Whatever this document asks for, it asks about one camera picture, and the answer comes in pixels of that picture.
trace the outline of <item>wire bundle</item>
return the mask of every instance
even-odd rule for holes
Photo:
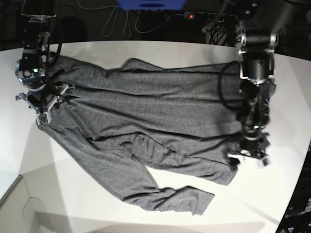
[[[219,45],[222,38],[227,35],[227,32],[219,23],[215,23],[214,26],[210,29],[210,40],[208,44],[210,45]]]
[[[99,8],[85,8],[83,7],[79,0],[76,0],[79,7],[83,10],[89,10],[89,11],[96,11],[96,10],[104,10],[104,9],[112,9],[112,12],[107,20],[107,22],[105,23],[103,29],[102,29],[102,35],[103,37],[105,38],[109,38],[112,36],[113,32],[114,32],[114,29],[115,29],[115,26],[116,26],[116,21],[117,21],[117,18],[118,18],[118,14],[119,14],[119,10],[120,10],[120,7],[118,6],[106,6],[106,7],[99,7]],[[125,24],[124,24],[124,27],[123,27],[123,36],[126,38],[126,39],[129,39],[131,36],[132,36],[132,29],[131,29],[131,26],[130,26],[130,21],[129,21],[129,12],[130,11],[125,11],[126,13],[126,20],[125,20]],[[140,34],[145,34],[145,33],[150,33],[150,32],[153,32],[155,30],[158,30],[159,28],[163,27],[171,18],[169,18],[168,20],[166,20],[165,22],[163,22],[161,25],[157,26],[156,28],[153,28],[151,30],[148,30],[148,31],[145,31],[145,32],[141,32],[139,29],[138,29],[138,21],[139,21],[139,18],[140,18],[140,11],[138,11],[138,13],[136,13],[135,11],[131,11],[133,12],[134,14],[137,15],[137,20],[135,22],[135,31],[140,33]],[[111,27],[111,30],[110,32],[106,32],[107,31],[107,28],[108,26],[111,24],[112,22],[112,27]]]

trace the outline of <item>screw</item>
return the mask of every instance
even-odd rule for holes
[[[28,78],[28,77],[30,77],[30,75],[31,75],[31,72],[29,70],[24,70],[23,71],[23,76],[24,77]]]

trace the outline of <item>metal bracket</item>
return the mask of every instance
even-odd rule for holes
[[[61,89],[60,94],[63,95],[67,90],[75,88],[74,86],[69,86],[67,83],[59,86]],[[29,100],[29,93],[20,93],[16,96],[16,100],[24,100],[32,109],[35,110],[36,115],[36,122],[38,125],[47,125],[51,123],[52,116],[51,116],[51,109],[55,106],[56,103],[62,102],[62,99],[59,96],[54,96],[52,100],[48,103],[43,113],[39,111],[39,109],[34,106]]]
[[[268,155],[265,155],[262,157],[253,157],[253,156],[249,155],[248,153],[231,151],[231,152],[227,153],[227,157],[238,159],[240,162],[249,161],[249,162],[257,163],[257,166],[259,168],[264,168],[270,163],[270,161],[268,159]]]

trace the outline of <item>white panel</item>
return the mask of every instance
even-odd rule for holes
[[[21,179],[0,206],[1,233],[29,233],[22,215],[28,199],[26,184]]]
[[[17,174],[14,173],[13,169],[11,171],[6,171],[5,168],[2,169],[2,167],[5,165],[10,167],[5,160],[0,158],[0,199],[17,178]]]
[[[169,68],[228,62],[235,57],[235,50],[187,43],[117,41],[65,44],[62,54],[105,68],[119,67],[132,57]],[[1,153],[24,174],[30,195],[43,201],[46,212],[42,215],[48,215],[54,226],[59,223],[57,232],[128,233],[153,227],[164,232],[162,225],[172,225],[172,232],[223,232],[226,226],[232,232],[243,228],[254,233],[275,232],[311,138],[310,62],[276,56],[277,91],[271,100],[271,124],[267,127],[272,163],[266,169],[242,165],[229,186],[150,170],[161,187],[192,185],[216,194],[203,216],[192,216],[173,211],[147,212],[117,200],[59,145],[38,131],[34,112],[25,103],[14,101],[21,87],[12,71],[20,55],[17,50],[7,52],[5,60],[0,53],[0,70],[8,80],[0,85],[0,95],[5,97],[0,98],[4,106],[4,114],[0,115]]]

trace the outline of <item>shirt sleeve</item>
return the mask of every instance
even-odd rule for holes
[[[118,199],[148,211],[191,211],[202,215],[214,194],[186,186],[160,189],[146,167],[130,151],[103,150],[75,126],[40,127],[57,141],[102,187]]]

